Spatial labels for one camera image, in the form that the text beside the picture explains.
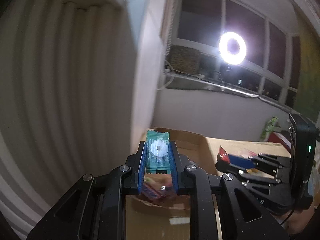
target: window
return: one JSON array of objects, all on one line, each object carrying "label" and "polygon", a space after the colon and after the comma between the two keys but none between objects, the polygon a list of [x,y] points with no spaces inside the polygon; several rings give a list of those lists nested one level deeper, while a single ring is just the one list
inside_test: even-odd
[{"label": "window", "polygon": [[270,24],[270,54],[268,70],[283,78],[285,67],[285,34]]},{"label": "window", "polygon": [[288,90],[288,94],[287,94],[287,99],[285,101],[285,104],[291,108],[293,108],[294,102],[296,100],[296,95],[297,93],[292,91],[292,90]]},{"label": "window", "polygon": [[300,37],[292,37],[292,70],[291,70],[291,79],[290,87],[298,88],[299,76],[300,76],[300,64],[301,64],[301,55],[300,55]]},{"label": "window", "polygon": [[281,93],[281,87],[273,83],[272,81],[266,79],[264,83],[262,95],[278,101],[280,93]]},{"label": "window", "polygon": [[182,0],[178,38],[217,47],[221,0]]},{"label": "window", "polygon": [[226,32],[238,33],[247,46],[245,59],[263,67],[265,20],[229,0],[226,0],[226,13]]},{"label": "window", "polygon": [[[285,33],[271,18],[238,0],[180,0],[178,4],[181,7],[176,10],[179,18],[174,20],[172,44],[200,55],[197,62],[194,60],[194,73],[183,72],[210,82],[223,81],[293,106],[300,76],[297,34]],[[239,65],[228,65],[220,58],[222,32],[235,32],[244,39],[247,54]],[[235,40],[230,40],[227,47],[232,54],[239,52]],[[180,55],[180,61],[189,56],[190,52]]]},{"label": "window", "polygon": [[245,68],[228,64],[222,64],[220,71],[221,79],[224,82],[258,92],[261,79],[258,74]]}]

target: black cable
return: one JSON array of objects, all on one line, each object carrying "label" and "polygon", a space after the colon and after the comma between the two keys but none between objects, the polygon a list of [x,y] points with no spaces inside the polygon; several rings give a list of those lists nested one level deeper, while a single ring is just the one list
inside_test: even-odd
[{"label": "black cable", "polygon": [[289,213],[289,215],[280,223],[280,225],[282,226],[293,214],[294,212],[294,207],[292,208],[291,212]]}]

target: white circle on wrapper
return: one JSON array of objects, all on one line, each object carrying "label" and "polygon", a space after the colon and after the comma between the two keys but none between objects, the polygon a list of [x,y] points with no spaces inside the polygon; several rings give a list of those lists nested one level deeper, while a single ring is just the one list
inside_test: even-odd
[{"label": "white circle on wrapper", "polygon": [[[231,39],[235,39],[239,44],[239,53],[238,54],[232,54],[228,51],[228,41]],[[247,54],[247,47],[245,45],[244,39],[237,33],[228,32],[224,33],[219,42],[219,51],[221,54],[222,59],[231,64],[231,65],[238,65],[240,64]]]},{"label": "white circle on wrapper", "polygon": [[151,143],[151,153],[156,157],[163,157],[167,155],[168,146],[164,141],[154,141]]}]

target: open cardboard box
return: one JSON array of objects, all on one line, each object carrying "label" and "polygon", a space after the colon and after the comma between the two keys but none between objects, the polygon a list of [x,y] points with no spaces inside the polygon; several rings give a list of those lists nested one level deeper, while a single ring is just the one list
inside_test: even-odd
[{"label": "open cardboard box", "polygon": [[[217,175],[215,161],[204,136],[187,131],[158,128],[156,131],[168,132],[170,141],[175,141],[178,152],[188,158],[207,173]],[[189,198],[178,196],[168,200],[164,206],[154,205],[136,197],[126,198],[127,239],[189,239],[190,224],[170,224],[173,217],[189,218]]]}]

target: green packet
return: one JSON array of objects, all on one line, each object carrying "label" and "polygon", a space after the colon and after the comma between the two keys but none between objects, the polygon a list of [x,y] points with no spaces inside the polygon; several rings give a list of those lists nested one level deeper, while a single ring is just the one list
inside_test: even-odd
[{"label": "green packet", "polygon": [[170,174],[169,133],[147,131],[146,173]]}]

